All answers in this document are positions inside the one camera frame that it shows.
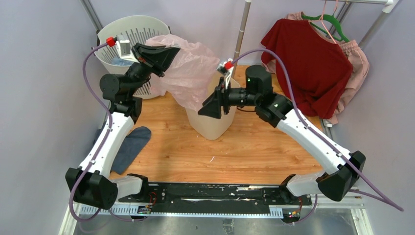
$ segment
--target clothing rack bar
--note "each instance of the clothing rack bar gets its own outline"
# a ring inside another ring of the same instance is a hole
[[[236,48],[235,48],[235,53],[233,54],[233,59],[238,58],[239,53],[241,52],[242,40],[244,39],[245,26],[248,20],[248,14],[249,14],[250,7],[251,7],[251,0],[245,0],[244,13],[242,14],[241,27],[239,28],[238,40],[236,41]],[[235,69],[232,71],[231,78],[235,76],[236,65],[238,65],[238,62],[236,62],[233,65]]]
[[[372,36],[376,33],[377,29],[382,25],[382,23],[386,20],[387,16],[389,14],[382,12],[380,13],[379,17],[376,19],[376,21],[372,24],[368,32],[364,35],[362,40],[359,42],[359,47],[361,49],[365,48],[365,46],[368,44],[368,41],[372,38]]]
[[[393,0],[338,0],[338,1],[371,3],[371,4],[388,4],[388,3],[393,4]]]
[[[343,20],[345,19],[345,16],[349,13],[351,6],[353,6],[352,2],[348,2],[343,4],[343,6],[340,8],[339,13],[336,16],[336,19],[339,21],[340,24],[343,23]],[[336,33],[336,28],[334,26],[331,26],[329,29],[329,32],[331,35],[333,35],[334,33]]]
[[[345,16],[348,14],[352,3],[374,3],[374,4],[384,4],[385,5],[385,7],[382,10],[382,13],[375,20],[375,22],[372,24],[370,29],[364,35],[363,39],[360,41],[359,47],[361,49],[363,49],[368,44],[368,41],[371,40],[371,38],[376,33],[378,28],[385,21],[386,17],[388,16],[388,13],[392,12],[393,8],[399,2],[399,0],[338,0],[338,1],[345,1],[346,3],[348,3],[348,4],[343,4],[343,6],[340,9],[340,12],[337,16],[340,23],[343,21]],[[331,34],[334,34],[336,32],[336,29],[333,29],[333,27],[331,27],[329,32]]]
[[[88,16],[90,17],[91,22],[93,26],[95,27],[95,29],[97,31],[101,30],[103,28],[101,21],[99,20],[98,15],[96,14],[90,0],[81,0],[81,3],[84,6],[85,11],[87,12]]]

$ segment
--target white plastic bin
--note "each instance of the white plastic bin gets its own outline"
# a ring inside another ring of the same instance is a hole
[[[221,75],[219,72],[216,72],[211,84],[209,85],[208,96],[213,93],[215,87],[219,84],[220,77]],[[238,88],[241,86],[235,80],[231,79],[231,87]],[[232,125],[235,112],[236,107],[232,106],[227,115],[225,115],[222,110],[221,119],[216,119],[198,115],[197,111],[186,109],[187,118],[189,118],[190,125],[193,129],[211,141],[219,138]]]
[[[150,16],[127,16],[105,26],[100,32],[98,32],[98,39],[100,43],[103,43],[109,37],[116,37],[117,35],[122,34],[130,40],[130,45],[134,46],[136,43],[144,44],[149,38],[158,35],[167,35],[169,33],[170,29],[168,26],[159,19]],[[114,57],[119,57],[115,47],[104,47],[98,50],[95,55],[109,73],[125,74],[130,67],[111,64]],[[151,81],[145,83],[141,88],[139,88],[134,93],[134,96],[141,97],[143,99],[157,97],[157,95],[151,94],[150,92],[150,82]]]

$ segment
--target red connector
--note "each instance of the red connector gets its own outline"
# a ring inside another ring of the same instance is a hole
[[[115,42],[116,42],[116,39],[114,39],[113,37],[109,37],[109,38],[107,38],[107,44],[108,44],[110,47],[115,46]]]
[[[230,68],[232,68],[233,67],[233,64],[232,64],[232,62],[231,61],[228,61],[228,62],[226,62],[225,63],[225,68],[226,68],[226,70],[229,70]]]

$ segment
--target wooden tabletop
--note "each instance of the wooden tabletop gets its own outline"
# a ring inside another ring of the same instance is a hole
[[[242,87],[246,67],[238,66],[235,74]],[[275,76],[273,86],[283,94]],[[318,117],[309,119],[321,127]],[[297,142],[255,113],[236,111],[230,128],[209,141],[190,126],[185,109],[167,93],[143,101],[134,128],[140,126],[151,130],[151,140],[123,176],[140,174],[152,182],[279,184],[290,174],[321,170]],[[119,177],[114,172],[110,176]]]

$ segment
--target pink garment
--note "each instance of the pink garment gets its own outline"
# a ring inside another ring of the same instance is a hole
[[[302,12],[297,13],[290,13],[285,18],[294,21],[302,21]],[[331,39],[328,39],[320,34],[320,32],[315,29],[315,32],[320,35],[322,38],[327,40],[328,42],[333,43]],[[350,76],[349,81],[346,84],[345,91],[343,92],[342,96],[337,103],[337,107],[334,111],[333,117],[328,119],[328,121],[332,124],[337,124],[337,117],[336,114],[342,112],[346,105],[350,103],[351,99],[354,95],[359,91],[361,85],[363,84],[364,80],[369,71],[369,62],[366,58],[366,55],[357,45],[356,40],[350,41],[348,43],[345,42],[337,42],[340,48],[342,49],[343,53],[349,59],[349,62],[353,65],[353,73]],[[268,71],[275,73],[275,60],[270,61],[268,64],[264,65]]]

